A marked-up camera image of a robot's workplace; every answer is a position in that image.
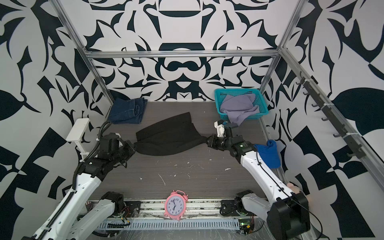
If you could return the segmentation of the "dark blue denim skirt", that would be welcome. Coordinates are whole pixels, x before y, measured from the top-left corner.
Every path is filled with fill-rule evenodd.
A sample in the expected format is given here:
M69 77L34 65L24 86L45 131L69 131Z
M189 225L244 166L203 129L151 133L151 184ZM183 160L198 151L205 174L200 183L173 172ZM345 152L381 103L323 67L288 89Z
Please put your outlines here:
M148 100L144 98L123 100L116 99L113 103L108 121L112 124L140 124L143 120L144 112Z

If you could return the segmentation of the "black garment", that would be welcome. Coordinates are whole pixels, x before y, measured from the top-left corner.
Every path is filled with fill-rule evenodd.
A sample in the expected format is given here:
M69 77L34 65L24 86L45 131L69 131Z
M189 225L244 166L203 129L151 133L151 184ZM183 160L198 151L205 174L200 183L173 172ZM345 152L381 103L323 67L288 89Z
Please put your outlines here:
M196 130L189 112L146 127L138 131L136 137L136 152L148 156L175 155L207 140Z

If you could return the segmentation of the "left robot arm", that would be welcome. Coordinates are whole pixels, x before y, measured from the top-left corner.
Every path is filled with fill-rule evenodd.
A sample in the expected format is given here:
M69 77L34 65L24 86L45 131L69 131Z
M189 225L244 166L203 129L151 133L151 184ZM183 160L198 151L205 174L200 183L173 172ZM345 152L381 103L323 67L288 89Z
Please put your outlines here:
M121 213L124 196L107 192L97 205L78 220L78 215L89 197L100 186L107 174L117 167L127 167L135 154L134 145L118 134L99 136L94 149L79 163L72 187L51 216L25 240L85 240L108 217Z

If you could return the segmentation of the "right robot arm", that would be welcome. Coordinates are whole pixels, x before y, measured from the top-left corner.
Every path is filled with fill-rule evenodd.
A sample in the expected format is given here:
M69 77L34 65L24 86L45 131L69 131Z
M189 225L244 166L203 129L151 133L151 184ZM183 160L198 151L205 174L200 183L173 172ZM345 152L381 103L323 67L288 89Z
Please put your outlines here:
M309 203L303 193L295 193L267 166L257 147L238 134L237 124L219 120L217 132L207 139L208 147L229 151L256 180L266 199L243 192L243 209L266 222L276 240L289 240L311 229Z

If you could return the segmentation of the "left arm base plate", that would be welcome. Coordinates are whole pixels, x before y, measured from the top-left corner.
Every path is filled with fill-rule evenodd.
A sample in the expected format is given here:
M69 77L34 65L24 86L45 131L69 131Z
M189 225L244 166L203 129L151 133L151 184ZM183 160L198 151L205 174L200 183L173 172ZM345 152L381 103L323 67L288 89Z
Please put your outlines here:
M141 201L124 201L122 215L125 218L134 218L139 215L141 211Z

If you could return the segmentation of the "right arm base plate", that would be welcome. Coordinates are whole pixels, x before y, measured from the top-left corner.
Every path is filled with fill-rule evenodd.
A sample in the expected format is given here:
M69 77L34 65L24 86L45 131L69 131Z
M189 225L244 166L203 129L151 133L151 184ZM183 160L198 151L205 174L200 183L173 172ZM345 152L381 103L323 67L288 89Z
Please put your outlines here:
M240 212L238 210L235 200L221 200L220 215L224 217L250 217L252 213Z

